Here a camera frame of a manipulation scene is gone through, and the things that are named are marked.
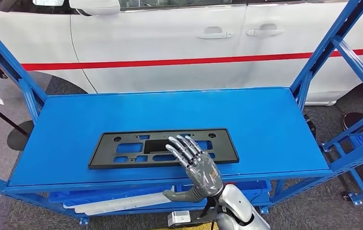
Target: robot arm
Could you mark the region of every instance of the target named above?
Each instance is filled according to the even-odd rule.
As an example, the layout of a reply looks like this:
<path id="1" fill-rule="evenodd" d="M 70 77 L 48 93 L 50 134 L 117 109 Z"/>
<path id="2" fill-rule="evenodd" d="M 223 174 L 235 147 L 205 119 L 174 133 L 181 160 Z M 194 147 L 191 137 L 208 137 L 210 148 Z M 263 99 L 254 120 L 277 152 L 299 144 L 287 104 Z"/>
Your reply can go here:
<path id="1" fill-rule="evenodd" d="M 235 185 L 223 185 L 221 173 L 216 164 L 191 137 L 178 135 L 176 138 L 169 137 L 169 141 L 173 145 L 166 145 L 167 150 L 178 159 L 194 184 L 189 191 L 185 192 L 164 191 L 163 194 L 169 200 L 200 202 L 207 198 L 208 202 L 213 201 L 217 204 L 215 220 L 220 230 L 270 229 Z"/>
<path id="2" fill-rule="evenodd" d="M 223 212 L 216 215 L 216 222 L 220 230 L 270 229 L 269 224 L 235 185 L 227 184 L 218 201 L 224 207 Z"/>

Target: car door handle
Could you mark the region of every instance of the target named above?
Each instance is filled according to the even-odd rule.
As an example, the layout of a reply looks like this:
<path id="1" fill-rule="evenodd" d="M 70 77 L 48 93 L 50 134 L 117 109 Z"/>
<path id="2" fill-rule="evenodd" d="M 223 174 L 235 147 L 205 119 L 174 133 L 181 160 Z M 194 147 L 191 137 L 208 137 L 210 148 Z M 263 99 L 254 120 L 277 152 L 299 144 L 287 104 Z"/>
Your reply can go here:
<path id="1" fill-rule="evenodd" d="M 204 33 L 197 35 L 201 39 L 225 39 L 232 37 L 232 33 L 222 31 L 219 26 L 209 26 L 204 29 Z"/>
<path id="2" fill-rule="evenodd" d="M 225 39 L 232 37 L 232 33 L 230 32 L 222 32 L 222 33 L 213 33 L 213 34 L 199 34 L 198 38 L 201 39 Z"/>
<path id="3" fill-rule="evenodd" d="M 271 29 L 271 30 L 250 29 L 246 31 L 246 35 L 266 37 L 266 36 L 276 36 L 283 32 L 284 32 L 283 29 Z"/>

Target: white car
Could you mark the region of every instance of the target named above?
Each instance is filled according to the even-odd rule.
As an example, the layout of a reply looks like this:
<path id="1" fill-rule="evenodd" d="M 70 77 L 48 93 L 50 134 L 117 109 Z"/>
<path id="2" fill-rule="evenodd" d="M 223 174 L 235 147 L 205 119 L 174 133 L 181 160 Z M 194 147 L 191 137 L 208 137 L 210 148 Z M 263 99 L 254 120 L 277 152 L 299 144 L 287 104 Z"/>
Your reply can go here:
<path id="1" fill-rule="evenodd" d="M 288 86 L 347 3 L 31 1 L 0 4 L 0 39 L 27 69 L 87 93 Z M 363 61 L 363 16 L 345 40 Z M 360 83 L 330 57 L 307 104 L 334 104 Z"/>

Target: red stripe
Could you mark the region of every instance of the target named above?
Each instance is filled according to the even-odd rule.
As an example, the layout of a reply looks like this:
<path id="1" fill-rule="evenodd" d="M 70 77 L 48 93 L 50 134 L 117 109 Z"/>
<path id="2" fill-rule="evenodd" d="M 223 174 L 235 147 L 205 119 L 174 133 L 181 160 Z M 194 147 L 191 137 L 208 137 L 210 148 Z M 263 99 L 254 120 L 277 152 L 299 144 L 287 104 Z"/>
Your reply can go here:
<path id="1" fill-rule="evenodd" d="M 363 55 L 363 49 L 354 50 L 357 55 Z M 271 61 L 309 58 L 312 53 L 294 54 L 267 54 L 236 57 L 207 57 L 189 59 L 168 59 L 148 61 L 110 61 L 110 62 L 82 62 L 82 63 L 28 63 L 23 64 L 26 70 L 58 70 L 58 69 L 101 69 L 120 67 L 142 67 L 142 66 L 172 66 L 191 64 L 228 63 L 244 61 Z M 339 57 L 338 51 L 334 51 L 331 57 Z"/>

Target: car mirror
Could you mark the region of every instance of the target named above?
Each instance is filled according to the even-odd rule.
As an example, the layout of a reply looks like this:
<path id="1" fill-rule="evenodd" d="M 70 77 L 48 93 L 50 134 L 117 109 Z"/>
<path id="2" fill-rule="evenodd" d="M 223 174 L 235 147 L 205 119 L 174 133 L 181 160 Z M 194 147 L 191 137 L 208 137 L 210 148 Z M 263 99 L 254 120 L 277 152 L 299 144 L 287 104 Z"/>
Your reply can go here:
<path id="1" fill-rule="evenodd" d="M 32 0 L 37 6 L 63 6 L 65 0 Z"/>
<path id="2" fill-rule="evenodd" d="M 119 13 L 119 0 L 69 0 L 70 7 L 84 16 L 106 16 Z"/>

